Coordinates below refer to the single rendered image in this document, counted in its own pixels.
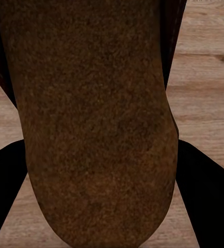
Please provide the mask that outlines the sandal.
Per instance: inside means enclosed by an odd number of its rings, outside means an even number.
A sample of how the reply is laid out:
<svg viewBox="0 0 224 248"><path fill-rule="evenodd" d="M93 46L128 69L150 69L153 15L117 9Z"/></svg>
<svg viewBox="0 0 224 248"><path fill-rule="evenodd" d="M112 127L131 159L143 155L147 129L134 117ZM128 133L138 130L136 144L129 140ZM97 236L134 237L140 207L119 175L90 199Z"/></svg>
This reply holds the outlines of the sandal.
<svg viewBox="0 0 224 248"><path fill-rule="evenodd" d="M173 196L166 88L187 0L0 0L0 87L37 202L72 248L139 248Z"/></svg>

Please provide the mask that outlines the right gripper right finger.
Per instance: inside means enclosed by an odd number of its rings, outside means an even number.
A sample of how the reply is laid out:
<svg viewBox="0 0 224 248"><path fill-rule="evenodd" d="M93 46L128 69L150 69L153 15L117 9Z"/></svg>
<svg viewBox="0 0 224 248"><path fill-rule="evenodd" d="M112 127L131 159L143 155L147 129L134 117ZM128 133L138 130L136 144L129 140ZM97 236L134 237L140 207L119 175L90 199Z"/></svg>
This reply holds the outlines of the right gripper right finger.
<svg viewBox="0 0 224 248"><path fill-rule="evenodd" d="M224 248L224 168L179 139L175 180L200 248Z"/></svg>

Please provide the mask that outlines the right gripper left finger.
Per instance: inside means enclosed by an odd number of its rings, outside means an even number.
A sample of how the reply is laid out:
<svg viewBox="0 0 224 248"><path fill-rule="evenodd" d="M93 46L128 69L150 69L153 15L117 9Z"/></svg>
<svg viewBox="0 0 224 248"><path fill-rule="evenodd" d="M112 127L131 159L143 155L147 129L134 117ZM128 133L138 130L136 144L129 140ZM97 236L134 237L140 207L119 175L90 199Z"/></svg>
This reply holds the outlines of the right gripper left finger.
<svg viewBox="0 0 224 248"><path fill-rule="evenodd" d="M0 150L0 229L27 174L23 139Z"/></svg>

